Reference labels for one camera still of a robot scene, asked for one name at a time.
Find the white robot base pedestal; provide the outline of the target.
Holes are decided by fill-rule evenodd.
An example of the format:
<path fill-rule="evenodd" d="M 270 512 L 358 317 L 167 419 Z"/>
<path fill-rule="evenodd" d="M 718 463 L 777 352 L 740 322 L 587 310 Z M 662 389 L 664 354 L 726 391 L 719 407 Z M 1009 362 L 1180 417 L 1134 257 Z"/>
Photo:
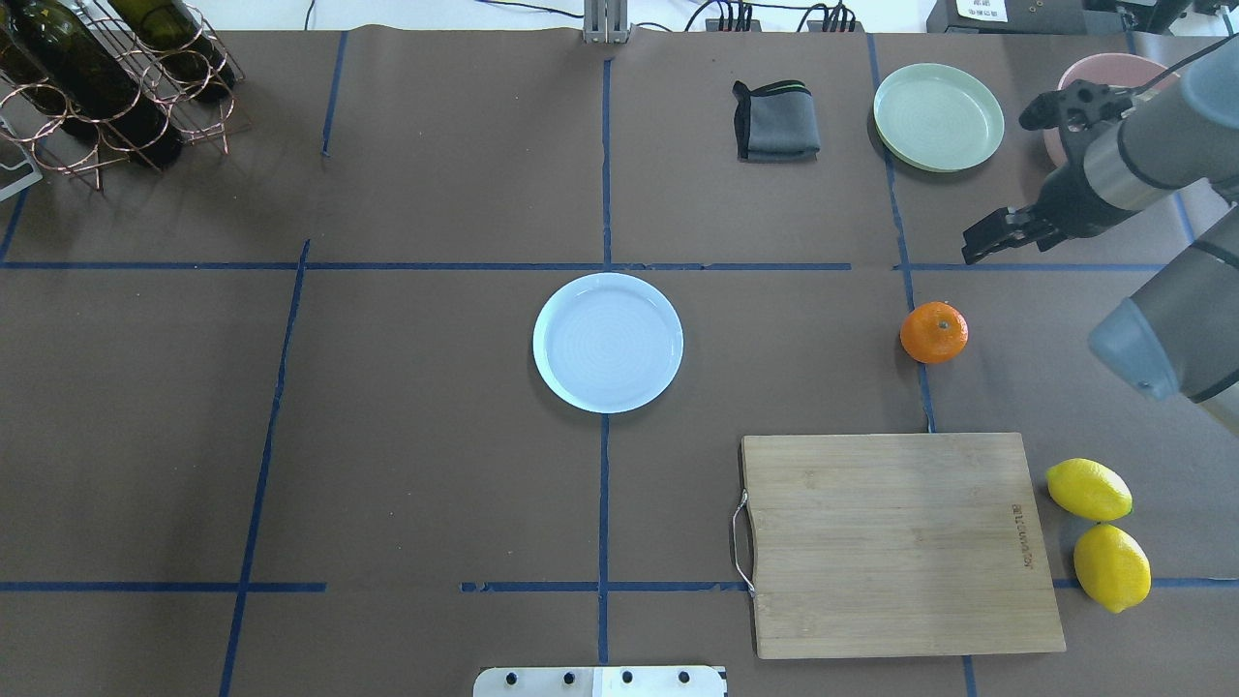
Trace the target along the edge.
<path fill-rule="evenodd" d="M 473 696 L 727 696 L 726 670 L 709 665 L 492 667 Z"/>

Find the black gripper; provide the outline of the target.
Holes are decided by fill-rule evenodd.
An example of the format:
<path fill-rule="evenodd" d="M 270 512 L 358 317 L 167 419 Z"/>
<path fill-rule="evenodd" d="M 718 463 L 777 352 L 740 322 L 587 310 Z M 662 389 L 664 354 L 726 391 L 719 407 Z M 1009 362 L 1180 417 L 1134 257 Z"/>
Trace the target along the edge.
<path fill-rule="evenodd" d="M 1092 238 L 1111 227 L 1114 207 L 1094 193 L 1083 170 L 1062 165 L 1044 178 L 1040 196 L 1026 210 L 1000 207 L 969 227 L 963 233 L 961 255 L 966 265 L 973 265 L 1035 241 Z"/>

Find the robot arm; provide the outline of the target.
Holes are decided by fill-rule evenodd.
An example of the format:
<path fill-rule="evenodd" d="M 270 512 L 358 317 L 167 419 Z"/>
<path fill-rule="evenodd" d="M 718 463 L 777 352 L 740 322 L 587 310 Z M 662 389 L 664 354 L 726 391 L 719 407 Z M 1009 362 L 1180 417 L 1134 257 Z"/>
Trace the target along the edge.
<path fill-rule="evenodd" d="M 1035 203 L 1001 207 L 963 234 L 975 264 L 1001 250 L 1101 235 L 1207 181 L 1227 213 L 1090 331 L 1094 357 L 1150 400 L 1172 394 L 1237 430 L 1238 45 L 1225 37 L 1136 88 L 1077 79 L 1018 115 L 1056 129 L 1066 163 Z"/>

